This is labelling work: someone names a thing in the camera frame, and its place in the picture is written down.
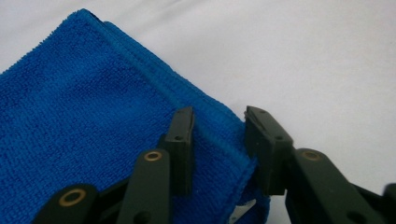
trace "terry cloth fabric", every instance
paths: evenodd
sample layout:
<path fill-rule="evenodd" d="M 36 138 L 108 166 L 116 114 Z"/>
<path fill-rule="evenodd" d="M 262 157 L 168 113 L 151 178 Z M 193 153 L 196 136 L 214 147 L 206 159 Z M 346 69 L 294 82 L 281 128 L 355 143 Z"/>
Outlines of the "terry cloth fabric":
<path fill-rule="evenodd" d="M 244 123 L 109 22 L 82 9 L 0 76 L 0 223 L 30 223 L 51 195 L 88 183 L 99 190 L 131 174 L 174 112 L 195 113 L 190 197 L 174 197 L 174 223 L 263 223 L 269 200 L 249 182 L 256 161 Z"/>

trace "white sheet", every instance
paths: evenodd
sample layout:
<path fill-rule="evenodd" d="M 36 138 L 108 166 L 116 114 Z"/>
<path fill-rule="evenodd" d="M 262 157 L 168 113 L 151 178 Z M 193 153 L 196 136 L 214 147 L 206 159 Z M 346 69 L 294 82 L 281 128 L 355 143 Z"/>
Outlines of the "white sheet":
<path fill-rule="evenodd" d="M 83 7 L 241 119 L 266 109 L 349 181 L 378 194 L 396 182 L 395 1 L 3 0 L 0 72 Z M 283 201 L 268 223 L 290 223 Z"/>

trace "blue towel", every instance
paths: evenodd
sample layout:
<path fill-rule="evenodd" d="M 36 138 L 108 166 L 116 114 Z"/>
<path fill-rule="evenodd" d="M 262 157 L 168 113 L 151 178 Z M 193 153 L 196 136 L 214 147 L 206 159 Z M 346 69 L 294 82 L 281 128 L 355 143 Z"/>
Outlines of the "blue towel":
<path fill-rule="evenodd" d="M 0 223 L 29 223 L 51 195 L 89 183 L 103 190 L 156 147 L 173 113 L 192 105 L 195 173 L 190 197 L 174 197 L 174 223 L 263 223 L 269 200 L 250 181 L 244 123 L 223 104 L 109 22 L 71 14 L 0 75 Z"/>

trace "blue cloth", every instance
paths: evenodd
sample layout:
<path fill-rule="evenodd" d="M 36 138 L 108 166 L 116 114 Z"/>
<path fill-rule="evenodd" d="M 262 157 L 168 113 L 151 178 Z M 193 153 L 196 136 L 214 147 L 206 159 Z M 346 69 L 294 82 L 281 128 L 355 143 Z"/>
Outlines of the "blue cloth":
<path fill-rule="evenodd" d="M 249 182 L 256 166 L 244 123 L 109 22 L 82 9 L 0 76 L 0 223 L 29 223 L 68 185 L 99 190 L 129 176 L 173 113 L 192 105 L 195 173 L 174 197 L 175 223 L 263 223 L 269 200 Z"/>

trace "white tag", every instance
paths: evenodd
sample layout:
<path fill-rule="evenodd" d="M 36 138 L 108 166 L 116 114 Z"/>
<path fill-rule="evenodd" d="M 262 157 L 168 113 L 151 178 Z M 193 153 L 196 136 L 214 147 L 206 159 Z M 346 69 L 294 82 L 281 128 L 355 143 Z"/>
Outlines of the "white tag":
<path fill-rule="evenodd" d="M 239 218 L 241 218 L 251 207 L 256 204 L 256 199 L 248 201 L 245 205 L 236 206 L 233 210 L 233 213 L 230 215 L 228 219 L 229 224 L 234 224 Z"/>

